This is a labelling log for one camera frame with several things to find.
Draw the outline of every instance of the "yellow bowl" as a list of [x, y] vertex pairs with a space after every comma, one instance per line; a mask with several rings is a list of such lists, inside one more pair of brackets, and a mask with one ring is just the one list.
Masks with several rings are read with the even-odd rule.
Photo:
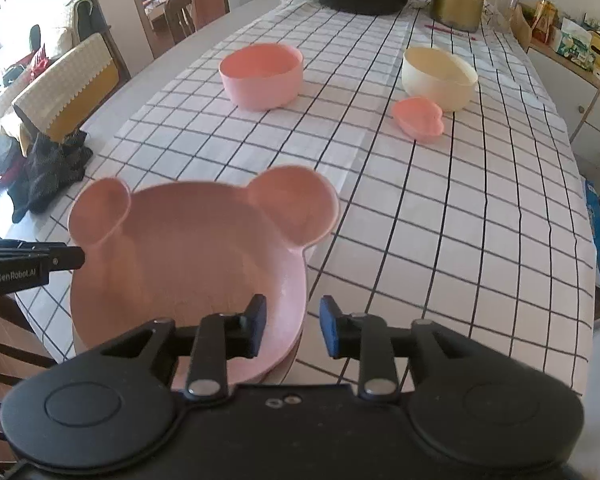
[[413, 46], [404, 51], [402, 86], [412, 97], [431, 99], [445, 112], [469, 104], [478, 82], [476, 71], [464, 59], [437, 48]]

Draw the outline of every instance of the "pink bear-shaped plate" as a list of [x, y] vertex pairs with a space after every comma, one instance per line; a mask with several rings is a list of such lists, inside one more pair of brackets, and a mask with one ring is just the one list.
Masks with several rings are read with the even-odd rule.
[[426, 97], [398, 101], [392, 108], [392, 115], [402, 132], [418, 142], [431, 142], [445, 131], [442, 108]]
[[331, 231], [338, 208], [331, 184], [299, 166], [265, 171], [246, 187], [175, 182], [131, 193], [115, 178], [96, 181], [69, 217], [86, 254], [70, 289], [75, 334], [92, 348], [157, 317], [187, 326], [241, 312], [264, 294], [259, 355], [227, 365], [230, 384], [257, 380], [298, 341], [303, 252]]

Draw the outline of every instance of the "screw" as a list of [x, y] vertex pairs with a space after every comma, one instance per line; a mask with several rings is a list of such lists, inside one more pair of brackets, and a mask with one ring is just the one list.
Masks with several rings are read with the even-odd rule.
[[196, 397], [210, 397], [220, 391], [220, 384], [212, 379], [198, 379], [190, 383], [188, 389]]
[[284, 406], [284, 402], [282, 402], [282, 399], [267, 399], [265, 400], [264, 404], [268, 408], [273, 408], [274, 410], [282, 408], [282, 406]]
[[301, 397], [291, 394], [285, 397], [285, 402], [287, 404], [300, 404], [302, 402]]
[[389, 379], [375, 378], [369, 379], [365, 383], [365, 392], [367, 395], [383, 396], [392, 394], [397, 388], [397, 384]]

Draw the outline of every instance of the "white tablecloth with black grid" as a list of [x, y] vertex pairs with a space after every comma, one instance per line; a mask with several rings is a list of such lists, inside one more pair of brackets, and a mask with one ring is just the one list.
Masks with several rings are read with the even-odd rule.
[[[56, 202], [39, 239], [68, 241], [80, 188], [117, 175], [133, 189], [173, 180], [245, 184], [278, 164], [302, 164], [339, 193], [340, 221], [308, 258], [308, 313], [288, 381], [357, 379], [357, 363], [330, 360], [318, 300], [370, 312], [394, 326], [426, 318], [544, 370], [582, 394], [591, 352], [595, 252], [564, 121], [530, 60], [490, 26], [440, 30], [429, 0], [397, 16], [361, 16], [283, 0], [193, 60], [94, 156], [88, 179]], [[266, 113], [226, 97], [219, 61], [257, 41], [300, 48], [301, 95]], [[391, 118], [406, 97], [408, 46], [461, 56], [479, 74], [467, 108], [446, 114], [432, 144], [407, 140]], [[74, 353], [67, 288], [19, 295], [58, 359]], [[49, 317], [49, 305], [58, 304]], [[406, 360], [398, 372], [412, 387]]]

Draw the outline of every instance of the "bowl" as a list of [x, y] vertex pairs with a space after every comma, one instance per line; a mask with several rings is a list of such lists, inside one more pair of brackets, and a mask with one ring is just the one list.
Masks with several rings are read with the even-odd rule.
[[429, 142], [445, 131], [442, 109], [426, 97], [398, 101], [392, 108], [392, 116], [404, 134], [418, 142]]
[[220, 77], [235, 105], [258, 112], [271, 110], [298, 96], [303, 60], [295, 47], [255, 43], [226, 56], [220, 62]]
[[[231, 384], [259, 380], [295, 347], [306, 312], [304, 250], [338, 219], [331, 184], [300, 166], [261, 173], [246, 187], [173, 182], [131, 193], [98, 180], [80, 194], [69, 232], [85, 253], [70, 304], [80, 348], [157, 317], [177, 326], [242, 312], [267, 298], [260, 353], [227, 363]], [[187, 367], [178, 368], [181, 384]]]
[[426, 97], [444, 112], [457, 112], [475, 94], [478, 74], [464, 59], [437, 48], [413, 46], [404, 53], [402, 86], [412, 97]]

